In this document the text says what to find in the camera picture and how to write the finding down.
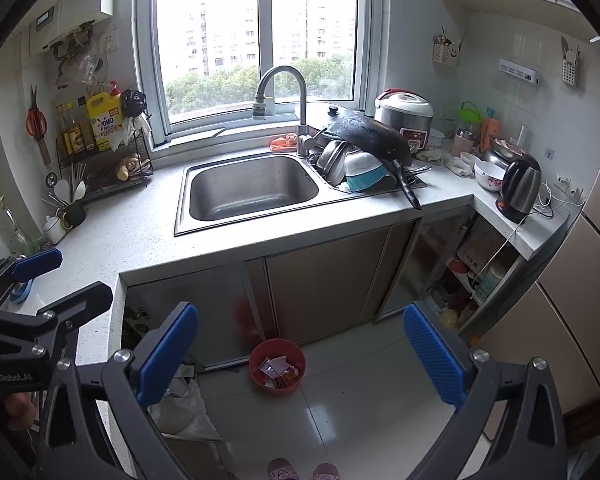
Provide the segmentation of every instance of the pink slipper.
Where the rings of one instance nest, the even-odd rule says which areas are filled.
[[[300,480],[294,467],[284,458],[269,462],[267,473],[271,480]]]
[[[333,464],[320,464],[315,468],[314,475],[311,480],[340,480],[340,472]]]

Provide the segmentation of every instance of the window sill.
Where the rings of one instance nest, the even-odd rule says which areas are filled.
[[[179,136],[160,146],[152,146],[151,160],[157,170],[202,158],[268,146],[280,135],[292,133],[298,120],[251,124],[239,128],[213,128]]]

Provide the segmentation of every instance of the tile floor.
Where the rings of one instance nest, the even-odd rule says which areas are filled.
[[[404,479],[453,413],[402,332],[402,317],[366,324],[303,347],[307,372],[288,397],[256,390],[245,367],[199,376],[206,409],[240,480],[266,480],[289,460],[301,480],[331,462],[342,480]],[[489,449],[482,437],[461,478]]]

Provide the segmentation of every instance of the tree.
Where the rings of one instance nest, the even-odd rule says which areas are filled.
[[[309,97],[348,99],[351,95],[352,57],[332,56],[292,61],[304,76]],[[216,105],[253,101],[258,86],[256,66],[234,66],[200,77],[188,73],[167,83],[165,98],[171,115]],[[274,78],[276,97],[299,95],[298,83],[289,73]]]

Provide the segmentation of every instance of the sink basin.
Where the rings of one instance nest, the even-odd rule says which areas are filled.
[[[189,213],[211,222],[307,202],[318,187],[298,161],[266,156],[200,171],[191,181]]]

